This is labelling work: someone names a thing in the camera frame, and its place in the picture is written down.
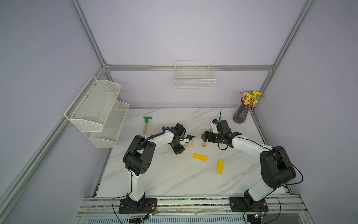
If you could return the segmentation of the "wooden rectangular block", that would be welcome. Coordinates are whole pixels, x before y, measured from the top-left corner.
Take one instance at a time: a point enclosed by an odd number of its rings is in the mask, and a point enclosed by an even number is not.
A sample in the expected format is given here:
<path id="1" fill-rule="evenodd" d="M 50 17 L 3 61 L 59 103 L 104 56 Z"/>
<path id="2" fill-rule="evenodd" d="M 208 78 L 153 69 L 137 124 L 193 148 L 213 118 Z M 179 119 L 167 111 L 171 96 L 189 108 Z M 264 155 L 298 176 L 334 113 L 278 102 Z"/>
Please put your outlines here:
<path id="1" fill-rule="evenodd" d="M 193 147 L 193 146 L 194 146 L 194 142 L 193 142 L 193 141 L 191 141 L 191 142 L 185 144 L 185 147 Z"/>

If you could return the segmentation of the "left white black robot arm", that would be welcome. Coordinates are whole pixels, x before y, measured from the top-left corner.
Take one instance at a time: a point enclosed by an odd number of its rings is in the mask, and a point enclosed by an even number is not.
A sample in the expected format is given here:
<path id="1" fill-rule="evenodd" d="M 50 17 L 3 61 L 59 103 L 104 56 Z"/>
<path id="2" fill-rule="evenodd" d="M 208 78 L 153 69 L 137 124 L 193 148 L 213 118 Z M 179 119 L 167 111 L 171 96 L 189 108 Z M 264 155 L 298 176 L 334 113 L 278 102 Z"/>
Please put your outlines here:
<path id="1" fill-rule="evenodd" d="M 179 123 L 175 127 L 163 126 L 161 132 L 147 137 L 136 135 L 123 157 L 131 185 L 126 199 L 140 202 L 145 198 L 142 175 L 149 169 L 156 148 L 170 145 L 174 153 L 179 155 L 184 152 L 184 145 L 191 143 L 194 138 L 194 135 L 186 135 L 186 129 Z"/>

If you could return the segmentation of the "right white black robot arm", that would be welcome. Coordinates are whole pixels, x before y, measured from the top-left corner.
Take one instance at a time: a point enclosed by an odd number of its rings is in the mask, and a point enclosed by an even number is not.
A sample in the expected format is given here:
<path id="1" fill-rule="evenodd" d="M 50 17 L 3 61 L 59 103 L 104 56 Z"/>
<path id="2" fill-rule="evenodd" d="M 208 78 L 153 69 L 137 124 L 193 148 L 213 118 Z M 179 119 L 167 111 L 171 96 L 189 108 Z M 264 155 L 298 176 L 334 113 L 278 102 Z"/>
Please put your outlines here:
<path id="1" fill-rule="evenodd" d="M 224 144 L 241 150 L 260 162 L 260 179 L 244 193 L 247 203 L 262 201 L 277 188 L 296 177 L 295 166 L 282 146 L 263 145 L 240 132 L 232 132 L 226 120 L 214 119 L 211 127 L 212 131 L 205 131 L 201 135 L 204 142 Z"/>

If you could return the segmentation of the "light blue toy fork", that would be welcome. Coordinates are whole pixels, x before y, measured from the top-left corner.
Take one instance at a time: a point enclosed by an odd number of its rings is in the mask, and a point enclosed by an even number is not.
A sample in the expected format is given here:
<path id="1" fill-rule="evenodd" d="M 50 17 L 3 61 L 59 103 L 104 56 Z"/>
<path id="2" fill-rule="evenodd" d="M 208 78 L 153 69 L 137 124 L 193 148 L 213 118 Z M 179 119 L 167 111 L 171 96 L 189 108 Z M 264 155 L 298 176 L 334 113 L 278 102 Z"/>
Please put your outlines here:
<path id="1" fill-rule="evenodd" d="M 210 131 L 213 133 L 218 132 L 216 123 L 221 120 L 221 114 L 222 114 L 222 109 L 220 110 L 220 113 L 217 115 L 216 119 L 212 120 L 211 122 Z"/>

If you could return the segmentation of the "yellow block flat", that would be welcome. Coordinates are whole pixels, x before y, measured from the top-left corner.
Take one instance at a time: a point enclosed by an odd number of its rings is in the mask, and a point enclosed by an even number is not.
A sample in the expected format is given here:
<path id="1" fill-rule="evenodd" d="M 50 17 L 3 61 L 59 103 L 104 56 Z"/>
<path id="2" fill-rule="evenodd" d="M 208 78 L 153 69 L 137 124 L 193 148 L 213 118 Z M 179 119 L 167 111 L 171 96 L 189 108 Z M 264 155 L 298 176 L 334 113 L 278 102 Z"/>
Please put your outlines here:
<path id="1" fill-rule="evenodd" d="M 197 159 L 197 160 L 200 160 L 200 161 L 207 161 L 207 157 L 206 157 L 206 156 L 200 155 L 200 154 L 197 154 L 197 153 L 194 153 L 194 154 L 193 154 L 193 158 L 194 158 L 194 159 Z"/>

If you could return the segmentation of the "dark glass vase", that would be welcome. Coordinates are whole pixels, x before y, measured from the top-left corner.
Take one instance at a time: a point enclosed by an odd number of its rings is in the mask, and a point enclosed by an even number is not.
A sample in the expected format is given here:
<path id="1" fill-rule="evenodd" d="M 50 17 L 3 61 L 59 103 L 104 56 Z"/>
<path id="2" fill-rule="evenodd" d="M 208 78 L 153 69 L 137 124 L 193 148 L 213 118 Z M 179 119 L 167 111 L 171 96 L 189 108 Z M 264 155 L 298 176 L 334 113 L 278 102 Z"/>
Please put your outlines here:
<path id="1" fill-rule="evenodd" d="M 247 115 L 249 113 L 251 106 L 244 103 L 243 98 L 241 98 L 241 104 L 233 115 L 233 121 L 238 124 L 242 124 L 246 121 Z"/>

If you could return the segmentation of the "yellow block upright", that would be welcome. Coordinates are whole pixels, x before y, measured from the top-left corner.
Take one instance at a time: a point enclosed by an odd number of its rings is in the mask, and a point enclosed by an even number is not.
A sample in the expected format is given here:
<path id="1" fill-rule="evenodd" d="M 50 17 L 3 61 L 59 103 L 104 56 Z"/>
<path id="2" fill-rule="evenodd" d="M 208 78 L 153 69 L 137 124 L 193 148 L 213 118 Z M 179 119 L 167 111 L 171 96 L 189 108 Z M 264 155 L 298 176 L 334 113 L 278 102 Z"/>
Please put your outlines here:
<path id="1" fill-rule="evenodd" d="M 216 171 L 217 174 L 222 175 L 222 173 L 223 173 L 223 165 L 224 165 L 224 161 L 223 160 L 218 160 L 217 171 Z"/>

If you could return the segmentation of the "yellow artificial flowers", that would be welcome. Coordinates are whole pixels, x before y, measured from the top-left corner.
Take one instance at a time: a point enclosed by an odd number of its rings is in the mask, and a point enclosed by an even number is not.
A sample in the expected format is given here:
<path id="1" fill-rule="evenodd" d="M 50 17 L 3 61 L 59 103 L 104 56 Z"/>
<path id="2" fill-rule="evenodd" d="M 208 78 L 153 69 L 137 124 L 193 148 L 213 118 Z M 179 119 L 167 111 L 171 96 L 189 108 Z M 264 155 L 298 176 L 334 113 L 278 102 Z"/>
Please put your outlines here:
<path id="1" fill-rule="evenodd" d="M 242 92 L 241 102 L 244 105 L 255 106 L 259 102 L 259 99 L 262 98 L 264 98 L 264 95 L 261 92 L 247 91 Z"/>

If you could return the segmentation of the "white two-tier mesh shelf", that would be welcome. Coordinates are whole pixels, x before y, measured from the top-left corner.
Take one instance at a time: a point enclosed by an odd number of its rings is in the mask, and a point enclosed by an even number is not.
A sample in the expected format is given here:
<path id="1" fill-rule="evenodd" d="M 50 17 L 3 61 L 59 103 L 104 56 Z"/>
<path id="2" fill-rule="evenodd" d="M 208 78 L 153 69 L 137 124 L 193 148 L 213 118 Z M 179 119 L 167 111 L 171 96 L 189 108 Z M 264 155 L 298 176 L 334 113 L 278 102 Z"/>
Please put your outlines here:
<path id="1" fill-rule="evenodd" d="M 92 76 L 64 116 L 97 148 L 116 145 L 130 105 L 119 100 L 121 85 Z"/>

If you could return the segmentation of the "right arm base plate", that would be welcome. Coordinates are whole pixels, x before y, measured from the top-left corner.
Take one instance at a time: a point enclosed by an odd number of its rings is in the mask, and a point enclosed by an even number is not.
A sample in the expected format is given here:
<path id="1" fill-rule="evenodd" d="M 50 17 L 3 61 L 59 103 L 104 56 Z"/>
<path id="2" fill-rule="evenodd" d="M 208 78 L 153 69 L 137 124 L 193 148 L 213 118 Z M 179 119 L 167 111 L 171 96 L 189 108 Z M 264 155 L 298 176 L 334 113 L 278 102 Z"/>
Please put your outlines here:
<path id="1" fill-rule="evenodd" d="M 268 212 L 265 199 L 258 202 L 245 197 L 230 197 L 229 205 L 232 212 Z"/>

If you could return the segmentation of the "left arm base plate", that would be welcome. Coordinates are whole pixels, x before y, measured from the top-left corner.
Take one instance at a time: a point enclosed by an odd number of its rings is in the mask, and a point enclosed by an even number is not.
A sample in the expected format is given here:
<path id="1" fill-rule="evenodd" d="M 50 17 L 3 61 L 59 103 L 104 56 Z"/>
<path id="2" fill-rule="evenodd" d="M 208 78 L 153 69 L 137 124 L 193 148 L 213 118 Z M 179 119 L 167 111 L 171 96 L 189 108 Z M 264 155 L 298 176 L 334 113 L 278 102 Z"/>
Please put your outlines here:
<path id="1" fill-rule="evenodd" d="M 144 198 L 139 202 L 132 199 L 122 199 L 118 208 L 119 214 L 147 214 L 153 211 L 153 207 L 157 207 L 157 198 Z"/>

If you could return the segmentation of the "aluminium front rail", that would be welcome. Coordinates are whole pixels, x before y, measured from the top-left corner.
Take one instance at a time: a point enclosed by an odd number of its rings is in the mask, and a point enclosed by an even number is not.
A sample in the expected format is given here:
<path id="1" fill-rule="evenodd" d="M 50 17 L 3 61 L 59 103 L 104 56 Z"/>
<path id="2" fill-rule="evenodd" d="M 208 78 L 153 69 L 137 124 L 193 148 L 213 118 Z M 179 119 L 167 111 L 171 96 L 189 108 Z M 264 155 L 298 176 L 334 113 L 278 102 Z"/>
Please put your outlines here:
<path id="1" fill-rule="evenodd" d="M 153 196 L 139 211 L 122 198 L 85 198 L 76 224 L 313 224 L 299 195 L 270 195 L 245 211 L 233 196 Z"/>

